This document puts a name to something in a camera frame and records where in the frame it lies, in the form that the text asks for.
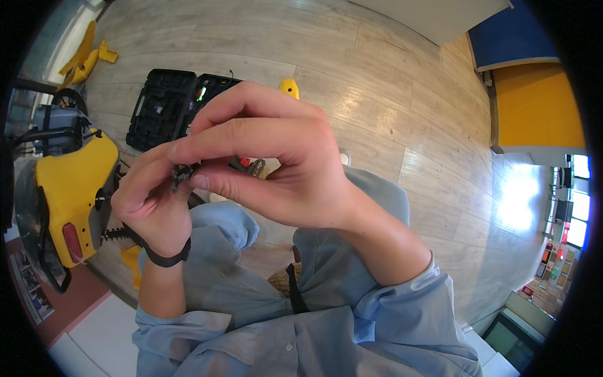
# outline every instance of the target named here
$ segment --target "open tool case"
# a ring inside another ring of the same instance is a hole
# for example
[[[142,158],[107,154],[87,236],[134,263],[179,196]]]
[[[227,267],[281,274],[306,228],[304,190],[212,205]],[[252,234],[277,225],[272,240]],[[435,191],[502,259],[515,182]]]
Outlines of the open tool case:
[[[213,97],[240,82],[230,77],[197,77],[194,72],[153,69],[138,97],[126,143],[146,152],[186,136],[197,112]]]

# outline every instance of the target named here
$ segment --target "shirt sleeve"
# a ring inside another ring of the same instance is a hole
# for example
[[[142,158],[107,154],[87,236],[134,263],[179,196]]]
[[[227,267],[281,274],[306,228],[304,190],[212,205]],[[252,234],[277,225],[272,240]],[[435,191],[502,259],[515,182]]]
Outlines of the shirt sleeve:
[[[367,293],[354,316],[374,323],[374,341],[361,345],[424,375],[481,376],[477,352],[454,319],[452,279],[434,254],[413,280]]]
[[[201,343],[226,333],[230,314],[191,311],[162,319],[136,310],[139,329],[132,334],[138,347],[137,376],[172,376]]]

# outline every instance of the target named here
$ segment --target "spring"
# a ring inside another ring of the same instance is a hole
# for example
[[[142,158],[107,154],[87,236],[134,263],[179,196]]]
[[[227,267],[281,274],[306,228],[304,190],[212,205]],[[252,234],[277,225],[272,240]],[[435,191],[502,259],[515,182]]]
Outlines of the spring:
[[[101,237],[103,237],[105,239],[105,241],[108,241],[110,239],[123,239],[123,238],[129,238],[128,234],[126,233],[124,227],[121,228],[112,228],[111,230],[105,230],[102,234]]]

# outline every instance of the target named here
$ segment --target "hand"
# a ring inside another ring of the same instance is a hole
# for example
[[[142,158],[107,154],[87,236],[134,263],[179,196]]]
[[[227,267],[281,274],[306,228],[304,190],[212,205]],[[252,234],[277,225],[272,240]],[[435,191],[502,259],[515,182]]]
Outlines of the hand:
[[[165,143],[141,155],[111,197],[117,218],[167,258],[182,251],[192,230],[187,199],[193,187],[183,182],[171,191],[174,164],[168,153],[173,146]]]
[[[279,160],[261,180],[227,166],[230,156]],[[242,82],[202,108],[191,135],[174,145],[173,164],[203,161],[193,186],[297,227],[343,228],[358,189],[347,180],[322,110],[252,82]]]

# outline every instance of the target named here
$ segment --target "light blue shirt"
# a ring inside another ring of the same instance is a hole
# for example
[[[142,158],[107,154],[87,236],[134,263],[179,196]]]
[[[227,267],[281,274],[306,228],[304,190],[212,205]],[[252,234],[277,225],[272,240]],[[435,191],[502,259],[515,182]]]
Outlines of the light blue shirt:
[[[140,307],[139,376],[481,376],[454,321],[452,279],[432,259],[413,280],[358,304],[227,332],[230,314],[160,319]]]

